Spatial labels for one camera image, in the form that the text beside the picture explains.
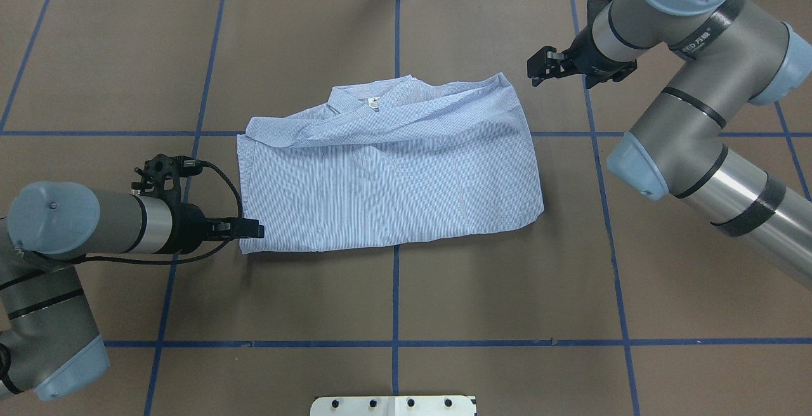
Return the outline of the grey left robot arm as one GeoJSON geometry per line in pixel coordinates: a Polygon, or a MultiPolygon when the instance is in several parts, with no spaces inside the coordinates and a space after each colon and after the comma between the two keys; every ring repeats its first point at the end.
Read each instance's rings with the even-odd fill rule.
{"type": "Polygon", "coordinates": [[[157,154],[134,171],[131,193],[93,190],[73,182],[40,181],[14,198],[2,218],[2,398],[33,391],[43,401],[64,398],[107,373],[105,342],[79,279],[90,262],[164,266],[194,261],[205,242],[217,249],[262,238],[258,220],[212,218],[183,201],[180,182],[212,162],[157,154]]]}

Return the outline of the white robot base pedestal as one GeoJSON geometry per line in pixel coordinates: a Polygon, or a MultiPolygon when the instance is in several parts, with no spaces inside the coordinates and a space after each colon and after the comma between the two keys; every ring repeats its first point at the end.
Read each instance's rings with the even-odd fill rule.
{"type": "Polygon", "coordinates": [[[476,398],[464,395],[323,396],[310,415],[476,415],[476,398]]]}

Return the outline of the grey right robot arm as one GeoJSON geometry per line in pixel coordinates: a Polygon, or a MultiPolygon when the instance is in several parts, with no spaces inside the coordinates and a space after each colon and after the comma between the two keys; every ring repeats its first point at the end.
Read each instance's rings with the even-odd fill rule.
{"type": "Polygon", "coordinates": [[[624,80],[664,44],[684,65],[624,133],[607,169],[656,201],[681,199],[725,236],[751,243],[810,287],[810,201],[718,139],[740,108],[779,101],[810,75],[810,45],[749,0],[592,0],[563,51],[527,63],[534,86],[583,75],[624,80]]]}

